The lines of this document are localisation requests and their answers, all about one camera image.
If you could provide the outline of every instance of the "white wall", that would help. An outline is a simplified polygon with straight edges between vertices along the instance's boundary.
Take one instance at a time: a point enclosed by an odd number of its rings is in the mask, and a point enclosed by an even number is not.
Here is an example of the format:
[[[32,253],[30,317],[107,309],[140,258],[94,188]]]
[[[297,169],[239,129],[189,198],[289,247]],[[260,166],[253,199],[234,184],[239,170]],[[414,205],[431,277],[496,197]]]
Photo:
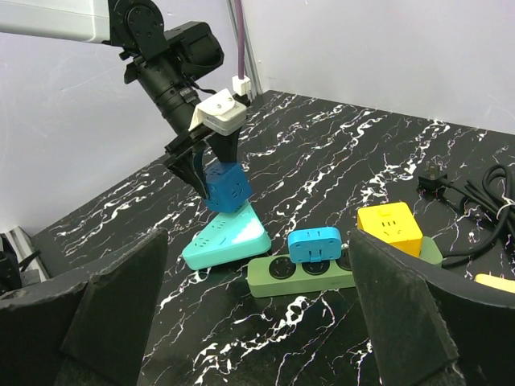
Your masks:
[[[199,83],[231,86],[237,53],[225,0],[157,0],[165,27],[208,22],[225,64]],[[0,34],[0,232],[50,225],[163,155],[175,136],[120,49]]]
[[[513,0],[244,4],[264,89],[515,133]]]

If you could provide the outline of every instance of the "yellow cube socket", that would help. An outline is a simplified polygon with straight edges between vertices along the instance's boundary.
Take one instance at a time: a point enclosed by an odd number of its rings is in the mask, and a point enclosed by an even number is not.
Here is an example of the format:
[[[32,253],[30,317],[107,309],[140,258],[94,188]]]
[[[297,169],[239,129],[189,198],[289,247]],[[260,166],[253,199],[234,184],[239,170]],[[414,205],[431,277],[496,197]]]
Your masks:
[[[386,203],[357,211],[357,227],[413,256],[420,256],[422,231],[406,203]]]

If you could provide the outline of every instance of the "black marble table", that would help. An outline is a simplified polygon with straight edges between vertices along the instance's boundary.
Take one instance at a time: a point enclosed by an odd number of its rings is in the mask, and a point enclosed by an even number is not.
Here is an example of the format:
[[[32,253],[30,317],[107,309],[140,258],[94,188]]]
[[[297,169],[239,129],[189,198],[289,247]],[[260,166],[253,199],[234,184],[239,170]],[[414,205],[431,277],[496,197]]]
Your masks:
[[[466,248],[489,234],[474,206],[463,214],[416,191],[426,161],[441,162],[458,183],[480,181],[496,162],[510,166],[515,137],[396,113],[267,92],[241,135],[239,155],[251,202],[287,253],[296,228],[335,226],[348,240],[356,210],[405,201],[441,249]],[[355,289],[254,299],[241,261],[192,272],[181,251],[214,216],[192,189],[155,162],[35,237],[56,275],[96,259],[149,228],[169,231],[167,271],[140,385],[379,384]],[[514,278],[499,242],[454,269]]]

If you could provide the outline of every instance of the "yellow object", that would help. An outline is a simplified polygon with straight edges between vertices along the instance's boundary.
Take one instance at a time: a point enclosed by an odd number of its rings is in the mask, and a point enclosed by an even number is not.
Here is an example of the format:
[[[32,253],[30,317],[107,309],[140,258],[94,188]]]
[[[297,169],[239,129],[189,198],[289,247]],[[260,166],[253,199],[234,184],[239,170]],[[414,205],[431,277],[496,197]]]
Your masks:
[[[498,290],[503,290],[506,292],[511,292],[515,294],[515,281],[502,279],[500,277],[485,275],[484,273],[480,273],[476,275],[474,281],[487,285],[488,287],[497,288]]]
[[[422,231],[406,203],[361,207],[357,227],[413,257],[420,256]]]

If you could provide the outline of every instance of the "green power strip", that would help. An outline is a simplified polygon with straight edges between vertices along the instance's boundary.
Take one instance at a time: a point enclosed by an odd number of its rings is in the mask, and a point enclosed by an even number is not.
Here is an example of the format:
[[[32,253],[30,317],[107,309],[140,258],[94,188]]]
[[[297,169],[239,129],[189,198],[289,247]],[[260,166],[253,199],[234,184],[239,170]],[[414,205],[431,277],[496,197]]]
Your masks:
[[[270,296],[281,296],[291,294],[303,294],[307,292],[318,292],[325,290],[337,290],[340,288],[352,288],[355,285],[354,277],[350,270],[342,269],[337,261],[326,261],[325,272],[314,275],[306,272],[302,264],[284,265],[289,255],[258,257],[250,261],[248,266],[247,282],[250,293],[255,298],[266,298]],[[422,239],[420,259],[440,266],[442,264],[442,253],[436,243],[430,237]],[[281,263],[282,273],[285,278],[273,277],[270,273],[272,263]]]

